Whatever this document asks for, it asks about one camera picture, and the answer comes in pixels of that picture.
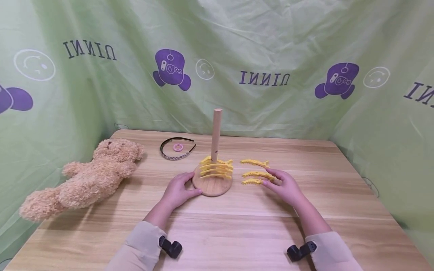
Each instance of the wooden table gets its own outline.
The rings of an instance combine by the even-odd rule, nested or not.
[[[194,139],[197,147],[183,160],[165,160],[160,144],[175,136]],[[42,223],[7,271],[103,270],[169,180],[194,170],[210,152],[208,135],[119,130],[112,137],[145,145],[147,157],[134,176],[110,199]],[[292,174],[365,271],[431,270],[334,143],[222,137],[219,153],[220,159],[234,160],[231,189],[175,210],[169,238],[184,249],[178,260],[162,253],[155,270],[315,270],[308,260],[291,263],[285,255],[289,246],[303,244],[292,208],[262,186],[241,184],[242,173],[261,170],[239,163],[246,158],[269,160],[271,167]]]

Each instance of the brown plush toy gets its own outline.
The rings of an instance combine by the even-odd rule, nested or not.
[[[55,188],[45,188],[27,196],[20,215],[40,222],[67,209],[79,209],[102,201],[114,194],[124,178],[137,168],[134,163],[143,156],[143,146],[126,139],[102,141],[89,163],[72,162],[64,166],[63,174],[70,177]]]

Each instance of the left hand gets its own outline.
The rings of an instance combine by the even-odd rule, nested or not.
[[[164,192],[161,202],[168,204],[172,210],[184,204],[188,199],[202,194],[200,189],[187,190],[185,184],[194,176],[194,172],[176,175]]]

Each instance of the wooden peg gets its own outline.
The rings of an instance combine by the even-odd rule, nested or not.
[[[218,162],[218,143],[220,140],[222,113],[222,109],[214,109],[213,135],[211,140],[211,163]],[[195,188],[202,189],[202,195],[209,197],[220,196],[226,193],[232,186],[232,180],[229,178],[223,178],[220,176],[201,177],[201,166],[202,165],[197,166],[194,170],[194,177],[192,179],[192,183]]]
[[[217,163],[218,157],[218,142],[220,140],[220,127],[221,127],[221,115],[223,109],[214,109],[214,119],[213,119],[213,138],[211,141],[211,162]]]

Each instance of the teddy bear's arm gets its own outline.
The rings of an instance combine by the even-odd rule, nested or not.
[[[68,177],[74,177],[84,168],[85,165],[85,163],[80,162],[68,163],[63,167],[62,174]]]
[[[133,172],[136,170],[137,165],[134,162],[123,162],[119,163],[117,167],[117,173],[121,178],[128,178],[133,175]]]

